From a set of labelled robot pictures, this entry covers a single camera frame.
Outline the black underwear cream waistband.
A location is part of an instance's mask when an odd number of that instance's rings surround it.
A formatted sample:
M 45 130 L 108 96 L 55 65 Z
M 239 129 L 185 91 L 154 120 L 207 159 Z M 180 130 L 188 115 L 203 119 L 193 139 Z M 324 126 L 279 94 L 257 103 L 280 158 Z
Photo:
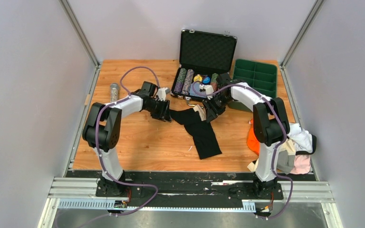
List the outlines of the black underwear cream waistband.
M 171 110 L 170 114 L 193 138 L 201 160 L 222 154 L 214 130 L 206 121 L 205 112 L 198 104 L 182 111 Z

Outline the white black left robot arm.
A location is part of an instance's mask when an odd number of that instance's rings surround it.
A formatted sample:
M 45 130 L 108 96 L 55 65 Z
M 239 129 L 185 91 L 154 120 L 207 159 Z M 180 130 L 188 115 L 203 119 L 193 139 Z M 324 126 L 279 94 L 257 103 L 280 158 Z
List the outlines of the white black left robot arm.
M 108 190 L 113 195 L 122 196 L 127 186 L 122 180 L 124 169 L 116 152 L 122 119 L 133 113 L 148 111 L 153 119 L 171 122 L 170 100 L 166 98 L 169 93 L 169 88 L 145 81 L 140 89 L 123 99 L 92 104 L 82 138 L 98 156 L 103 179 L 110 181 Z

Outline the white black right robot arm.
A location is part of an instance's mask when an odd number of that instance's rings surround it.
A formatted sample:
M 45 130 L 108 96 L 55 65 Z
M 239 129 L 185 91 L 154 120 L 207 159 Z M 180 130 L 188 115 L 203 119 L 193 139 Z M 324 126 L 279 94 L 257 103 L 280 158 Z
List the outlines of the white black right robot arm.
M 265 198 L 271 193 L 270 181 L 277 177 L 278 147 L 285 142 L 290 132 L 287 112 L 282 99 L 270 98 L 252 88 L 248 83 L 230 79 L 227 74 L 218 76 L 217 91 L 211 85 L 197 82 L 199 91 L 206 98 L 202 104 L 206 112 L 206 121 L 211 122 L 226 110 L 226 105 L 239 101 L 253 113 L 253 130 L 260 143 L 258 166 L 255 174 L 259 181 L 252 185 L 253 194 Z

